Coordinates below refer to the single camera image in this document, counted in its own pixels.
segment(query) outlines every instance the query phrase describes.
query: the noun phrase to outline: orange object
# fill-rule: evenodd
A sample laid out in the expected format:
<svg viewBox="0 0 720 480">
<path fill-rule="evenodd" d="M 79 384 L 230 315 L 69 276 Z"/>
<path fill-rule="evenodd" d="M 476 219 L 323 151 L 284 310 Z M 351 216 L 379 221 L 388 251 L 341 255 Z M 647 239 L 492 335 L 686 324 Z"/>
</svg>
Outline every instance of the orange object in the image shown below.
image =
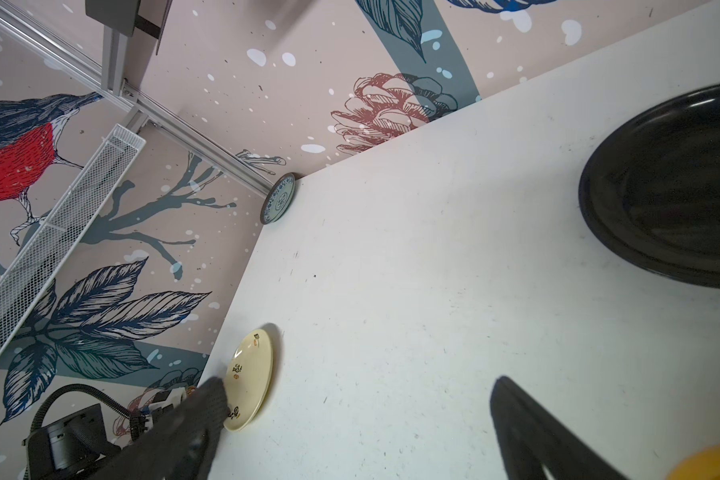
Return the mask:
<svg viewBox="0 0 720 480">
<path fill-rule="evenodd" d="M 720 480 L 720 445 L 683 460 L 667 480 Z"/>
</svg>

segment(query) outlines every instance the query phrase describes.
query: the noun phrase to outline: bird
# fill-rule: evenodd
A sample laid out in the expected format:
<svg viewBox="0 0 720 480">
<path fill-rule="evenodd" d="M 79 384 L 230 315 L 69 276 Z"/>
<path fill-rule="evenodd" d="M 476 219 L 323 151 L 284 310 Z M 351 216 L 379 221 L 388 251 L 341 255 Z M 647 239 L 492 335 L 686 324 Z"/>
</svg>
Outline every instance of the bird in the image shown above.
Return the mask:
<svg viewBox="0 0 720 480">
<path fill-rule="evenodd" d="M 17 200 L 27 212 L 27 221 L 10 231 L 17 245 L 23 229 L 44 220 L 32 214 L 28 191 L 45 169 L 52 164 L 83 168 L 59 156 L 59 137 L 73 115 L 101 99 L 92 92 L 0 101 L 0 201 Z"/>
</svg>

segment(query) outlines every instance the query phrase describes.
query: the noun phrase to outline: wire basket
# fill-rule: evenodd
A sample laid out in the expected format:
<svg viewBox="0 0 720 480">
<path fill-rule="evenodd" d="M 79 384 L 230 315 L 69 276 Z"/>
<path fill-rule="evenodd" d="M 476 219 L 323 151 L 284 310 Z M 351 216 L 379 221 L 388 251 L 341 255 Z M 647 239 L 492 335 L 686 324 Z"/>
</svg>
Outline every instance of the wire basket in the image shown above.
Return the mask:
<svg viewBox="0 0 720 480">
<path fill-rule="evenodd" d="M 80 242 L 146 140 L 115 125 L 0 278 L 0 354 Z"/>
</svg>

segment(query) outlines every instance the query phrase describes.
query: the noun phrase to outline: blue and white plate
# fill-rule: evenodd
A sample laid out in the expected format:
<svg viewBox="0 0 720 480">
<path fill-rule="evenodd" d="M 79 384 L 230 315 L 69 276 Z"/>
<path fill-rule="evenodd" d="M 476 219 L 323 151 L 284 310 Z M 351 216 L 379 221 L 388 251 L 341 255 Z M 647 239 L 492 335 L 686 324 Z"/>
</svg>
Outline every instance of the blue and white plate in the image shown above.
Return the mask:
<svg viewBox="0 0 720 480">
<path fill-rule="evenodd" d="M 293 174 L 285 174 L 280 177 L 264 200 L 261 214 L 262 225 L 278 220 L 288 210 L 295 191 L 296 177 Z"/>
</svg>

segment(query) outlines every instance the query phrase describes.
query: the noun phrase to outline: red bird breast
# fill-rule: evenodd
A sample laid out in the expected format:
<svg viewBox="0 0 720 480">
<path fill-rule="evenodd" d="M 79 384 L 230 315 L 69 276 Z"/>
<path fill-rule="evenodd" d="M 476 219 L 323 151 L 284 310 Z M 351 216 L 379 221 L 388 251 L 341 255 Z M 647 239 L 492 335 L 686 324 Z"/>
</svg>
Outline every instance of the red bird breast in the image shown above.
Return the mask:
<svg viewBox="0 0 720 480">
<path fill-rule="evenodd" d="M 0 200 L 18 198 L 56 158 L 50 123 L 30 130 L 15 143 L 0 149 Z"/>
</svg>

